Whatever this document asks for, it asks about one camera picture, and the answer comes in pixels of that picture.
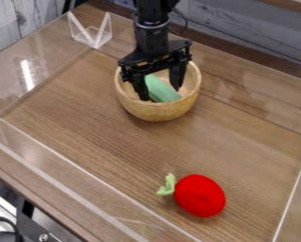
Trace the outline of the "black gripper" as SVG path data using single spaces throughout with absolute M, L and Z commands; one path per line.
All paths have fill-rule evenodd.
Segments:
M 170 83 L 178 91 L 183 85 L 186 66 L 191 60 L 187 39 L 171 40 L 168 23 L 145 26 L 133 21 L 136 46 L 119 60 L 123 81 L 131 81 L 135 93 L 143 101 L 149 100 L 145 76 L 159 70 L 170 70 Z

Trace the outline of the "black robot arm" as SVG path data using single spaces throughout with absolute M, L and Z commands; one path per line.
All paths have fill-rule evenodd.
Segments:
M 128 81 L 143 101 L 151 99 L 145 76 L 167 69 L 178 91 L 191 60 L 190 40 L 170 39 L 170 13 L 179 0 L 132 0 L 135 48 L 119 61 L 121 81 Z

